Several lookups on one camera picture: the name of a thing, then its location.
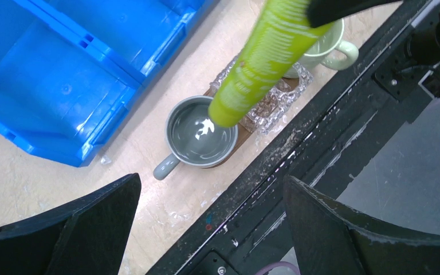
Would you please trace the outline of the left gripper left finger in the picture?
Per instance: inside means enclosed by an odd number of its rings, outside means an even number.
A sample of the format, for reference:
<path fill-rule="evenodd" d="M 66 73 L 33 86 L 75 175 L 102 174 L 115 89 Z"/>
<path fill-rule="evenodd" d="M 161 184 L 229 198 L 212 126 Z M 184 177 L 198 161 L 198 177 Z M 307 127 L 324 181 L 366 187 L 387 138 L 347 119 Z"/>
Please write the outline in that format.
<path fill-rule="evenodd" d="M 0 227 L 0 274 L 118 274 L 141 192 L 128 174 Z"/>

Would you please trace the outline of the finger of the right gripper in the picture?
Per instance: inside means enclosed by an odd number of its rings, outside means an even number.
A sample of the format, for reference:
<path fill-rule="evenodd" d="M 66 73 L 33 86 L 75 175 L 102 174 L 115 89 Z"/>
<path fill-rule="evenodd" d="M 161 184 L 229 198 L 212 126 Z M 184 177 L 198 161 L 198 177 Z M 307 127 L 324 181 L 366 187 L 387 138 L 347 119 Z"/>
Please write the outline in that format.
<path fill-rule="evenodd" d="M 311 28 L 343 19 L 358 12 L 398 2 L 398 0 L 314 0 L 306 10 L 306 17 Z"/>

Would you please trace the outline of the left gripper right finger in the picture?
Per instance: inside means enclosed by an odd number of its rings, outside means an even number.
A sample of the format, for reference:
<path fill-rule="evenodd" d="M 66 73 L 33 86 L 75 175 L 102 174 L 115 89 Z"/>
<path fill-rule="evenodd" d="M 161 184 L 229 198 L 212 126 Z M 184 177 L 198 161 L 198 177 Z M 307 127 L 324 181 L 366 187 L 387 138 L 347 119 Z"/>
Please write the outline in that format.
<path fill-rule="evenodd" d="M 374 218 L 284 178 L 283 201 L 302 274 L 440 274 L 440 235 Z"/>

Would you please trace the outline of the pale green ceramic mug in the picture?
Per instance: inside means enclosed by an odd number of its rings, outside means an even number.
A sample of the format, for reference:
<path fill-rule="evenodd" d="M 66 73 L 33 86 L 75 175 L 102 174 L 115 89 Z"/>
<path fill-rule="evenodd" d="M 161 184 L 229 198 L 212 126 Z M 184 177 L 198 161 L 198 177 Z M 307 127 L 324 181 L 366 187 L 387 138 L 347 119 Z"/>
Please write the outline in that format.
<path fill-rule="evenodd" d="M 307 70 L 318 65 L 340 71 L 349 68 L 359 56 L 359 48 L 343 40 L 344 20 L 336 21 L 319 40 L 298 60 Z"/>

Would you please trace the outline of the green toothpaste tube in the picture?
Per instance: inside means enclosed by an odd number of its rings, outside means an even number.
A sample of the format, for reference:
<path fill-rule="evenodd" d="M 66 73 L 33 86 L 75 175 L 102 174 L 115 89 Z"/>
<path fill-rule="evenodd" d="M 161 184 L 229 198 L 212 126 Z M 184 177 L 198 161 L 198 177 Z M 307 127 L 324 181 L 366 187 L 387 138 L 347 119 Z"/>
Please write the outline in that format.
<path fill-rule="evenodd" d="M 330 1 L 266 1 L 209 105 L 221 127 L 236 125 L 332 26 Z"/>

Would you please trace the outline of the clear acrylic holder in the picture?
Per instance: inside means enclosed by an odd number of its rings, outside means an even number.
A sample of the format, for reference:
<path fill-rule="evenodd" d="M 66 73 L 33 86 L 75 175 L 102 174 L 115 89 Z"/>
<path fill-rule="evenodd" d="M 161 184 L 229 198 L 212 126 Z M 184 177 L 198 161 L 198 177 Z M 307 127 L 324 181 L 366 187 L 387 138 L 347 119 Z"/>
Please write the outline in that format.
<path fill-rule="evenodd" d="M 239 124 L 247 131 L 269 133 L 313 81 L 311 73 L 298 62 L 294 64 L 293 70 L 297 78 L 280 79 L 240 120 Z"/>

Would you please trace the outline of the brown oval wooden tray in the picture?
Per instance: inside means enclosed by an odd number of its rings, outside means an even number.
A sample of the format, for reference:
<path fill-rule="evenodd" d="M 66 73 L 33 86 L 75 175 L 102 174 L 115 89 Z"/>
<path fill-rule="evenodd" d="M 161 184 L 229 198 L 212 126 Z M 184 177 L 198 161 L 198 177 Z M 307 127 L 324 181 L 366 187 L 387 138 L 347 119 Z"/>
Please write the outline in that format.
<path fill-rule="evenodd" d="M 282 78 L 280 83 L 284 83 L 284 87 L 288 88 L 289 91 L 294 90 L 294 87 L 299 83 L 299 78 Z M 228 156 L 221 161 L 218 164 L 213 165 L 211 168 L 218 167 L 222 164 L 224 164 L 232 155 L 235 154 L 235 152 L 248 140 L 250 136 L 252 136 L 252 133 L 245 128 L 241 123 L 237 124 L 238 127 L 238 138 L 237 142 L 232 150 L 231 153 L 228 154 Z"/>

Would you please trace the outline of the grey ceramic mug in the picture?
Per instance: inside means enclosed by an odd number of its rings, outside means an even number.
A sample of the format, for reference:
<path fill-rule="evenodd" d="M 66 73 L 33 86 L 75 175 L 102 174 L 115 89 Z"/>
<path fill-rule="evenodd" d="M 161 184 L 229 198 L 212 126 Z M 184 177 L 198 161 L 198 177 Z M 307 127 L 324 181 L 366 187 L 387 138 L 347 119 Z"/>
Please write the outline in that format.
<path fill-rule="evenodd" d="M 173 107 L 166 120 L 165 137 L 171 154 L 153 171 L 157 180 L 166 178 L 179 163 L 199 168 L 221 164 L 238 141 L 237 126 L 221 127 L 209 117 L 210 96 L 188 97 Z"/>

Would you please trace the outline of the blue plastic bin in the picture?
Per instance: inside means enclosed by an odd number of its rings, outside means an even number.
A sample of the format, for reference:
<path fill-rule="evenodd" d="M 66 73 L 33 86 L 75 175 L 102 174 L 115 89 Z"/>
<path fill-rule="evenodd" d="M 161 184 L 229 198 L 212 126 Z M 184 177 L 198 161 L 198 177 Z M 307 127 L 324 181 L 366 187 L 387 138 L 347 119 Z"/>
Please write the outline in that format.
<path fill-rule="evenodd" d="M 0 134 L 87 166 L 215 1 L 0 1 Z"/>

